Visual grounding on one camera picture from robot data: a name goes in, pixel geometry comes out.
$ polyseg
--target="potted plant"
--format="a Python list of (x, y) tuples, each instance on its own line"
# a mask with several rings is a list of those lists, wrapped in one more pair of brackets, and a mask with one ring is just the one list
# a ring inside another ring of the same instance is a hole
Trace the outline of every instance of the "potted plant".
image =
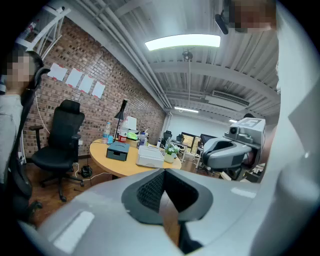
[(174, 144), (169, 144), (165, 150), (164, 161), (167, 163), (173, 163), (175, 155), (179, 152), (179, 148)]

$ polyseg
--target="brick wall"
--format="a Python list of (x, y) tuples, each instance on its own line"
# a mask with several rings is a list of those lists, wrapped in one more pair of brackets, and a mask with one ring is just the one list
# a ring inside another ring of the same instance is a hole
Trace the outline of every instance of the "brick wall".
[[(51, 129), (55, 108), (63, 100), (79, 102), (80, 111), (85, 114), (79, 131), (83, 141), (79, 155), (86, 155), (90, 142), (102, 137), (108, 121), (111, 122), (111, 133), (115, 132), (117, 120), (114, 116), (123, 99), (128, 99), (124, 116), (136, 118), (137, 129), (148, 128), (150, 142), (157, 143), (166, 116), (159, 104), (110, 52), (66, 17), (61, 33), (62, 37), (44, 59), (44, 64), (50, 68), (52, 63), (57, 63), (68, 72), (63, 81), (54, 81), (43, 75), (41, 88), (36, 92), (40, 114), (48, 130)], [(80, 92), (65, 83), (72, 68), (83, 72), (77, 87), (84, 75), (94, 78), (89, 93)], [(101, 99), (91, 95), (97, 81), (105, 85)], [(38, 150), (36, 134), (29, 127), (41, 124), (34, 102), (23, 130), (26, 157), (31, 157)], [(48, 135), (45, 129), (40, 130), (41, 147), (47, 145)]]

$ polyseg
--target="round wooden table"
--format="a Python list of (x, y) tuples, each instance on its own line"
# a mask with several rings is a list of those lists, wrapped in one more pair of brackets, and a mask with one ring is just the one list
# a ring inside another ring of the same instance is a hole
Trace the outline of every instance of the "round wooden table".
[[(90, 146), (90, 155), (93, 161), (108, 173), (117, 177), (126, 177), (146, 171), (153, 170), (151, 167), (144, 167), (136, 165), (138, 158), (138, 149), (129, 147), (128, 156), (126, 161), (115, 160), (107, 158), (107, 148), (109, 145), (102, 144), (101, 139), (97, 139)], [(177, 157), (173, 163), (164, 162), (162, 168), (181, 169), (181, 161)]]

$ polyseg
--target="ceiling air conditioning unit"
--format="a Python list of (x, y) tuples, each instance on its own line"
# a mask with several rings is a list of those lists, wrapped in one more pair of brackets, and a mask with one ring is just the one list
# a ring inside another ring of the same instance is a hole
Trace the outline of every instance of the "ceiling air conditioning unit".
[(221, 106), (236, 111), (244, 110), (250, 104), (249, 101), (246, 101), (243, 98), (236, 97), (231, 94), (216, 90), (213, 91), (212, 96), (205, 96), (205, 99), (208, 101), (209, 104)]

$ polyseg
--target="green plant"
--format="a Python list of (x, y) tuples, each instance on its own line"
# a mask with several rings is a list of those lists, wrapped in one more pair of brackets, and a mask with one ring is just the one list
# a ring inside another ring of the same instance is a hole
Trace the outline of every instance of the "green plant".
[(177, 145), (174, 145), (174, 144), (169, 144), (167, 149), (165, 150), (165, 152), (168, 154), (168, 155), (172, 155), (173, 153), (177, 154), (179, 152), (179, 148)]

